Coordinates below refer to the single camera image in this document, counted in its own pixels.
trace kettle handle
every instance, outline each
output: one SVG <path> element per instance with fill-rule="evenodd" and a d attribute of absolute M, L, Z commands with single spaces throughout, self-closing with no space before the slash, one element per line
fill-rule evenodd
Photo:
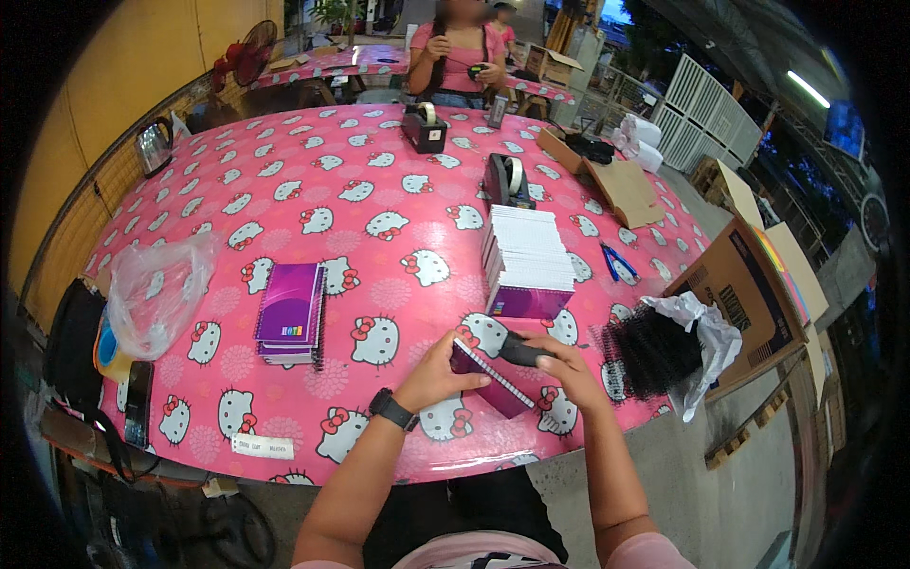
<path fill-rule="evenodd" d="M 158 117 L 152 124 L 164 125 L 165 130 L 167 131 L 167 147 L 174 147 L 174 128 L 171 126 L 171 122 L 164 117 Z"/>

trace fluorescent light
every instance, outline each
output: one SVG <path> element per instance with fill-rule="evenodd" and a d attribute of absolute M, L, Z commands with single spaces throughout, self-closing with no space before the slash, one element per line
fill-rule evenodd
<path fill-rule="evenodd" d="M 812 88 L 811 85 L 809 85 L 808 83 L 806 83 L 806 82 L 805 82 L 805 79 L 803 79 L 802 77 L 800 77 L 800 76 L 798 76 L 796 73 L 794 73 L 794 71 L 793 71 L 792 69 L 791 69 L 790 71 L 787 71 L 787 75 L 788 75 L 793 81 L 795 81 L 800 87 L 802 87 L 803 89 L 805 89 L 806 93 L 808 93 L 808 94 L 811 95 L 816 101 L 818 101 L 819 103 L 821 103 L 821 104 L 822 104 L 822 107 L 824 107 L 824 108 L 831 108 L 831 103 L 828 102 L 828 99 L 826 99 L 826 98 L 822 97 L 821 95 L 819 95 L 818 91 L 816 91 L 815 89 Z"/>

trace black watch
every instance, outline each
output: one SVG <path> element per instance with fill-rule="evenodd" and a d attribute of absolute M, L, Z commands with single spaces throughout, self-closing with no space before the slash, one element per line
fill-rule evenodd
<path fill-rule="evenodd" d="M 369 415 L 381 415 L 394 422 L 405 432 L 412 432 L 417 428 L 420 422 L 420 416 L 415 415 L 404 407 L 398 405 L 398 402 L 392 399 L 392 390 L 383 387 L 369 404 Z"/>

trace metal gate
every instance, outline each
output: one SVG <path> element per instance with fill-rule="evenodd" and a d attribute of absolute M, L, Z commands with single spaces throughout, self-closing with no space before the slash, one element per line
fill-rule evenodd
<path fill-rule="evenodd" d="M 663 161 L 691 174 L 705 155 L 736 170 L 748 161 L 762 130 L 717 79 L 683 55 L 654 124 Z"/>

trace stack of notebooks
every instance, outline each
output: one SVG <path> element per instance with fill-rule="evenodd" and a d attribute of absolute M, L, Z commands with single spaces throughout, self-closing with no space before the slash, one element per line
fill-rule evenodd
<path fill-rule="evenodd" d="M 266 363 L 321 365 L 325 271 L 318 263 L 272 267 L 255 336 Z"/>
<path fill-rule="evenodd" d="M 491 206 L 481 260 L 490 316 L 552 320 L 575 292 L 575 270 L 550 211 Z"/>

